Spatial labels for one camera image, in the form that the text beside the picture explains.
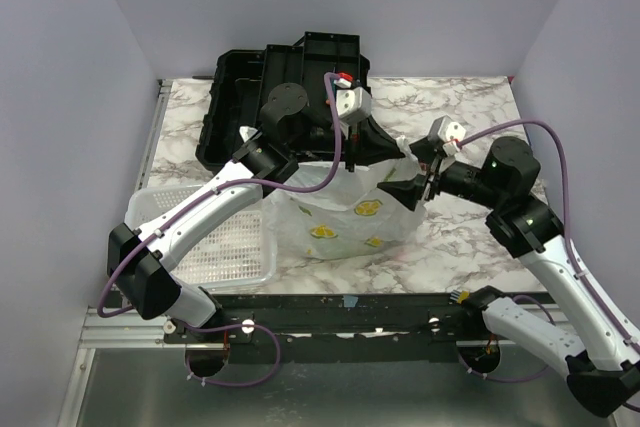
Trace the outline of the white plastic bag lemon print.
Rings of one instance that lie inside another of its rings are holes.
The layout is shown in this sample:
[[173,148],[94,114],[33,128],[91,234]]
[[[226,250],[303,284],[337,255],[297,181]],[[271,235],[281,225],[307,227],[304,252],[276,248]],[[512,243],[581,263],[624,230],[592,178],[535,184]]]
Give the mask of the white plastic bag lemon print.
[[262,201],[263,219],[278,247],[296,256],[333,260],[372,255],[412,237],[425,217],[423,201],[411,210],[380,190],[384,181],[411,180],[421,172],[408,139],[392,140],[399,159],[353,172],[341,167],[314,193],[277,190]]

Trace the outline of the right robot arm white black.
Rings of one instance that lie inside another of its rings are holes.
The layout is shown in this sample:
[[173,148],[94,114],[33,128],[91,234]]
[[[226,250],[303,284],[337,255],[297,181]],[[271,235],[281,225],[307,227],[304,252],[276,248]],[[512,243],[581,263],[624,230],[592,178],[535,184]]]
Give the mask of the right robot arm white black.
[[575,331],[527,313],[493,287],[462,300],[462,331],[474,339],[491,332],[526,349],[564,378],[583,408],[606,418],[639,392],[639,329],[579,259],[568,220],[532,193],[539,172],[530,146],[504,136],[479,168],[454,162],[378,187],[409,209],[440,193],[489,208],[492,237],[546,288]]

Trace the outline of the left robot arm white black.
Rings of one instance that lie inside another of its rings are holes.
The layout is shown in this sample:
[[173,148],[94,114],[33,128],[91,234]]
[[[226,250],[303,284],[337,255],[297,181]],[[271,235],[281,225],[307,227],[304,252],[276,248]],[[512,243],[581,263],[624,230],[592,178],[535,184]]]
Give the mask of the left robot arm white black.
[[98,314],[110,318],[135,310],[146,320],[164,315],[187,323],[197,340],[214,340],[222,327],[214,300],[203,289],[182,283],[171,271],[228,218],[263,199],[265,189],[311,194],[327,187],[338,171],[341,146],[337,138],[333,163],[316,185],[298,187],[249,177],[244,164],[230,161],[217,178],[143,225],[141,231],[126,224],[114,228],[109,236],[109,279]]

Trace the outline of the black plastic toolbox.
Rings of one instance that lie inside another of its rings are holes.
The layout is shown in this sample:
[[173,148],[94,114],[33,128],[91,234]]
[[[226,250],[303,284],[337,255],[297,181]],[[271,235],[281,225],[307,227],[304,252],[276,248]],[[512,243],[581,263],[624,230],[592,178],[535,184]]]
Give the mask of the black plastic toolbox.
[[243,145],[242,127],[274,134],[302,162],[334,156],[334,132],[324,85],[327,72],[367,86],[369,60],[353,34],[307,32],[291,45],[222,54],[211,77],[210,106],[195,156],[219,171]]

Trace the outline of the white perforated plastic basket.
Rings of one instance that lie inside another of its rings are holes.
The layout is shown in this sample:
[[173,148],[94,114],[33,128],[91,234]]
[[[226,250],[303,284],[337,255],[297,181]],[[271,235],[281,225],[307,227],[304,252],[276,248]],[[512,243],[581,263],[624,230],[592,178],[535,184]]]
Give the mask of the white perforated plastic basket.
[[[124,222],[136,229],[192,197],[199,184],[146,187],[134,193]],[[267,227],[262,205],[234,214],[203,238],[172,270],[183,282],[210,290],[261,285],[277,265],[275,234]]]

